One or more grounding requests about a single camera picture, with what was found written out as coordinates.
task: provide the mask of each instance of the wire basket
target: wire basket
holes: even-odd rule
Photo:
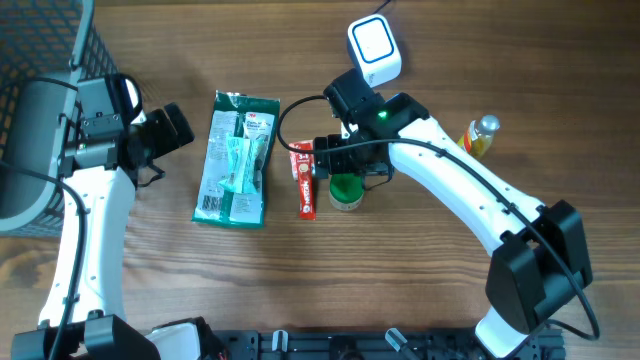
[[[76,92],[42,76],[76,85],[117,72],[93,26],[93,0],[0,0],[0,159],[58,177],[65,129],[78,120]],[[59,236],[62,190],[0,169],[0,234]]]

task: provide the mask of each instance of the wooden table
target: wooden table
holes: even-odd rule
[[[176,101],[197,137],[158,161],[165,180],[137,193],[123,278],[134,327],[203,315],[216,329],[424,329],[472,326],[484,316],[485,251],[404,175],[353,213],[332,208],[323,182],[317,221],[302,221],[288,154],[276,144],[265,229],[190,221],[215,91],[280,98],[283,108],[321,93],[352,66],[348,25],[377,5],[96,9],[146,109]],[[548,204],[566,199],[581,211],[595,274],[586,293],[603,336],[588,343],[567,335],[572,359],[640,356],[639,13],[631,2],[535,0],[399,0],[384,11],[404,64],[380,92],[411,94],[456,139],[472,119],[498,115],[486,166]],[[327,104],[316,102],[292,113],[285,136],[338,129]],[[57,249],[57,239],[0,240],[0,358],[14,333],[34,329]],[[557,317],[588,326],[575,300]]]

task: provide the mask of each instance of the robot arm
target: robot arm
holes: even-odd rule
[[[460,149],[410,96],[385,102],[355,70],[334,80],[324,97],[351,133],[314,140],[316,175],[382,175],[385,167],[392,175],[397,169],[440,199],[484,246],[491,257],[486,294],[492,307],[476,336],[494,357],[511,354],[576,295],[569,276],[582,289],[591,283],[582,220],[571,205],[547,208],[518,191]],[[529,246],[538,234],[568,272],[546,246]]]
[[[529,221],[533,222],[540,216],[536,210],[543,205],[540,200],[523,194],[487,170],[458,147],[433,117],[412,122],[400,130],[399,135],[446,149],[494,187],[508,192],[509,199],[518,205]],[[489,256],[503,245],[500,236],[505,231],[517,234],[524,229],[524,224],[506,212],[504,205],[497,202],[476,179],[456,164],[438,157],[438,154],[415,145],[391,144],[389,158],[396,170],[418,181],[456,214],[480,240]],[[476,336],[496,358],[504,358],[516,350],[528,335],[513,329],[492,307],[476,327]]]
[[[135,199],[135,187],[122,168],[77,170],[65,183],[82,196],[88,229],[81,273],[79,298],[74,303],[71,323],[96,316],[116,315],[125,319],[122,303],[122,258],[124,233]],[[38,324],[57,327],[64,311],[78,245],[78,215],[75,202],[65,192],[65,219],[58,253],[58,266]]]

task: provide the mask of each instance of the green packaging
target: green packaging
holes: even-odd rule
[[[264,226],[266,193],[263,189],[279,113],[280,100],[216,93],[198,203],[192,221],[238,228]],[[255,193],[234,193],[221,185],[229,183],[227,137],[264,143],[254,162],[254,181],[250,188],[253,190],[255,187]]]

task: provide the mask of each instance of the bottle cap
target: bottle cap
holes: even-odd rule
[[[478,131],[482,134],[492,135],[500,129],[500,120],[494,115],[485,115],[478,124]]]
[[[338,210],[350,211],[358,207],[364,197],[362,178],[353,174],[331,176],[329,200]]]

